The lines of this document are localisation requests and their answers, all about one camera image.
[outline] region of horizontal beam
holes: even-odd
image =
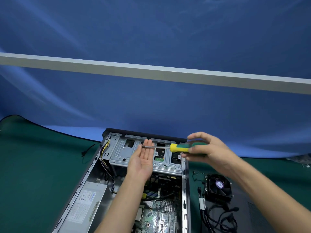
[[[311,94],[311,79],[0,53],[0,65]]]

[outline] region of white cable tag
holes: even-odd
[[[199,198],[199,204],[200,204],[200,210],[205,210],[206,209],[205,199],[204,198]]]

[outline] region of screwdriver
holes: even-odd
[[[204,142],[194,142],[194,143],[190,143],[190,144],[180,144],[180,145],[170,144],[170,146],[145,146],[145,145],[143,145],[142,148],[170,149],[170,151],[172,153],[175,153],[175,152],[186,153],[186,152],[188,152],[188,149],[190,147],[195,146],[195,145],[207,145],[207,144]]]

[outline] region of person's right hand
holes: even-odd
[[[232,177],[235,165],[243,162],[235,153],[229,149],[220,139],[204,132],[190,134],[187,139],[201,138],[208,145],[196,145],[189,148],[189,153],[182,153],[182,157],[194,162],[205,162],[211,165],[217,172],[224,176]],[[195,154],[207,154],[206,156],[196,156]]]

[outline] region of screwdriver handle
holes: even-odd
[[[207,145],[207,144],[204,143],[204,142],[194,142],[194,143],[191,143],[191,144],[180,144],[180,145],[171,144],[169,146],[169,149],[171,150],[172,153],[175,153],[175,152],[186,153],[186,152],[188,152],[189,148],[191,148],[191,147],[193,147],[195,145]]]

